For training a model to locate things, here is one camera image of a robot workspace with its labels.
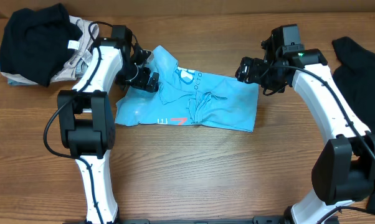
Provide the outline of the light blue t-shirt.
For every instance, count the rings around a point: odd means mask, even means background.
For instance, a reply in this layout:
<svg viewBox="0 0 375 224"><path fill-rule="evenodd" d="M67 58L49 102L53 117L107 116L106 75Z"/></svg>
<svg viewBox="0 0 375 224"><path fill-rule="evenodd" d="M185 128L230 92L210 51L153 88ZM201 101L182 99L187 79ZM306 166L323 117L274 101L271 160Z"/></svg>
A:
<svg viewBox="0 0 375 224"><path fill-rule="evenodd" d="M154 93L129 87L117 102L116 124L203 125L252 132L259 86L232 77L182 68L157 46L148 68L159 73Z"/></svg>

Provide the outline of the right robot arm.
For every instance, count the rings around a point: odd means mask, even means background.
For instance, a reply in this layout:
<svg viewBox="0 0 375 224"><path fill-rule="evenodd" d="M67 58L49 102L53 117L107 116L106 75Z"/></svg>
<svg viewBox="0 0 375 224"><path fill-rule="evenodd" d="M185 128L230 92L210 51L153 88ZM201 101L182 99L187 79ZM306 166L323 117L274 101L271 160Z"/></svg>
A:
<svg viewBox="0 0 375 224"><path fill-rule="evenodd" d="M337 223L337 213L364 199L365 212L375 215L375 134L338 90L324 55L304 47L295 24L273 29L261 46L264 58L244 57L236 78L260 85L266 96L293 88L325 146L311 171L312 190L283 215L256 216L254 223Z"/></svg>

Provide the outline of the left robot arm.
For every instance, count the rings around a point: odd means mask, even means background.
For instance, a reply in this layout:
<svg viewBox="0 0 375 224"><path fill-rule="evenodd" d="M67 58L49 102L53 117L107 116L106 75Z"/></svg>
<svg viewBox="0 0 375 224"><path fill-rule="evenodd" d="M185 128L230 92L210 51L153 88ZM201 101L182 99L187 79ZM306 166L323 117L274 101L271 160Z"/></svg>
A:
<svg viewBox="0 0 375 224"><path fill-rule="evenodd" d="M76 161L87 201L84 223L119 223L118 204L112 190L110 152L116 128L108 94L113 84L153 93L159 75L147 68L149 50L124 25L113 25L110 37L93 39L92 60L80 81L57 96L57 111L66 156Z"/></svg>

